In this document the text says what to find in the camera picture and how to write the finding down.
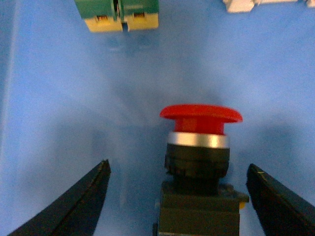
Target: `blue background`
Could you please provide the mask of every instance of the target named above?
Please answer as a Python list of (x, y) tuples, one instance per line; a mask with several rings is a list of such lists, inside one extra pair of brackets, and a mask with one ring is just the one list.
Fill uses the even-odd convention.
[[(73, 0), (0, 2), (0, 235), (101, 159), (112, 175), (95, 235), (148, 236), (158, 216), (167, 105), (240, 111), (227, 177), (250, 163), (315, 205), (315, 9), (228, 14), (220, 0), (160, 0), (153, 31), (92, 34)], [(262, 236), (251, 204), (242, 236)]]

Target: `beige terminal block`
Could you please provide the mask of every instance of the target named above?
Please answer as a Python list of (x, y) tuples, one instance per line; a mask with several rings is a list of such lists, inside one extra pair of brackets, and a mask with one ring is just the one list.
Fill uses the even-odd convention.
[[(229, 13), (250, 12), (255, 5), (296, 2), (298, 0), (223, 0)], [(315, 0), (307, 0), (308, 7), (315, 7)]]

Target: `green terminal block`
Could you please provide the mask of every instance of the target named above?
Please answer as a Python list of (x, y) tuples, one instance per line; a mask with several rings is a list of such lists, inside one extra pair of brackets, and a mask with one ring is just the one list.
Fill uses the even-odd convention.
[(74, 0), (91, 32), (123, 31), (158, 27), (158, 0)]

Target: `black plastic base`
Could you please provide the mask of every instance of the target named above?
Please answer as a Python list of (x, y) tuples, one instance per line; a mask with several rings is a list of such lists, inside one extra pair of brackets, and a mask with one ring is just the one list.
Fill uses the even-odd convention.
[(239, 204), (247, 195), (231, 185), (219, 187), (216, 196), (178, 193), (173, 182), (163, 182), (157, 231), (154, 236), (238, 236)]

